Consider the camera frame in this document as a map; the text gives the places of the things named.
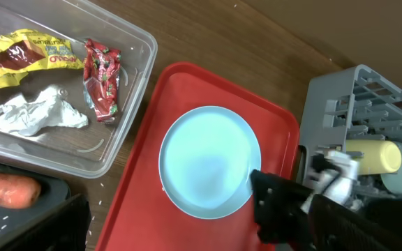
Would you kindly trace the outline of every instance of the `red tray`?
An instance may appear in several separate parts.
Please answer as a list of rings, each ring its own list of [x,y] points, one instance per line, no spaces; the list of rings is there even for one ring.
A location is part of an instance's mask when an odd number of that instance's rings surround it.
[[[205,105],[238,113],[252,127],[262,153],[262,171],[291,177],[299,125],[287,110],[191,63],[161,74],[126,163],[97,251],[274,250],[257,237],[253,204],[218,220],[180,211],[162,189],[161,142],[182,114]]]

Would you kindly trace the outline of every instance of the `brown surface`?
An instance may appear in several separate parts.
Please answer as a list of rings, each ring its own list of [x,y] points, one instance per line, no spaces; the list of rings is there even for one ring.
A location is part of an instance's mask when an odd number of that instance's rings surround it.
[[[88,196],[95,220],[90,226],[92,235],[87,236],[87,250],[96,246],[135,135],[164,67],[176,61],[196,63],[289,109],[297,120],[302,117],[309,80],[340,70],[327,57],[241,1],[93,2],[153,34],[158,41],[158,56],[134,124],[109,172],[91,180],[49,173],[66,179],[74,194],[83,192]]]
[[[365,64],[402,88],[402,1],[244,1],[340,66]]]

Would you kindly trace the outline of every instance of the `plate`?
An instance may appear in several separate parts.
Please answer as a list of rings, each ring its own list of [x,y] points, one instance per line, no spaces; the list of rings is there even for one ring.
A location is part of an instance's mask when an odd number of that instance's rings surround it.
[[[199,107],[179,117],[159,153],[164,191],[179,209],[201,219],[240,209],[252,195],[249,174],[260,168],[252,128],[223,107]]]

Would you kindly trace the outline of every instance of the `yellow cup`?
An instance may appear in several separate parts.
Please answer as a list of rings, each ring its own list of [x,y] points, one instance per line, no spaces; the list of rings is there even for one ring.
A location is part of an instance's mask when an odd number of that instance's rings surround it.
[[[384,140],[349,139],[345,141],[347,151],[364,153],[359,161],[359,175],[388,174],[401,166],[401,152],[395,143]]]

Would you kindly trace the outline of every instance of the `orange carrot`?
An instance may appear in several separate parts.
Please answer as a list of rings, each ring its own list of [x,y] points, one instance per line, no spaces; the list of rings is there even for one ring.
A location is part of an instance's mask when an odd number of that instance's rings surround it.
[[[32,178],[0,174],[0,206],[27,208],[35,203],[40,192],[40,184]]]

